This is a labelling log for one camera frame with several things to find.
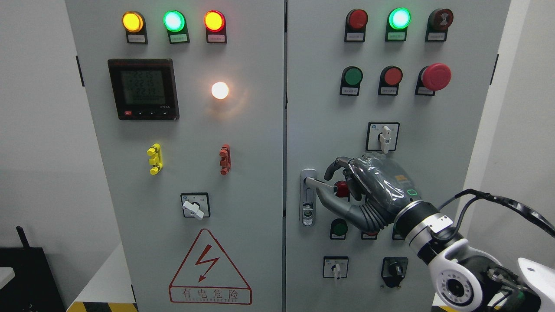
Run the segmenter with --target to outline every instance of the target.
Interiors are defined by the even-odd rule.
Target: warning sign
[[[168,287],[173,303],[251,304],[253,291],[210,230],[202,229]]]

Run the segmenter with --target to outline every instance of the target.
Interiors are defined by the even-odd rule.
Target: white indicator light
[[[225,82],[216,82],[212,85],[212,95],[218,99],[223,100],[229,94],[229,87]]]

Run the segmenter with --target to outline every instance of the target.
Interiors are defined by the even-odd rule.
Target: yellow terminal block
[[[162,162],[162,148],[160,144],[154,143],[152,146],[147,150],[147,155],[150,156],[148,160],[148,164],[152,165],[150,169],[151,175],[156,175],[162,170],[164,164]]]

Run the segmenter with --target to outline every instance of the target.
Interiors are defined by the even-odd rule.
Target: red push button
[[[349,197],[349,187],[347,186],[347,182],[338,181],[335,183],[335,186],[337,187],[337,193],[335,193],[335,196],[341,198]]]
[[[368,14],[362,9],[354,9],[347,16],[347,24],[354,30],[363,29],[368,23]]]
[[[453,12],[450,9],[437,9],[430,14],[430,26],[437,31],[446,31],[453,23]]]
[[[403,79],[403,72],[397,67],[391,67],[385,72],[384,81],[388,85],[397,85]]]
[[[421,79],[424,87],[438,91],[445,88],[451,81],[451,70],[443,63],[435,63],[424,70]]]

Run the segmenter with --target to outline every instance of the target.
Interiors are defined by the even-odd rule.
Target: lcd display
[[[164,105],[161,71],[121,71],[123,94],[127,105]]]

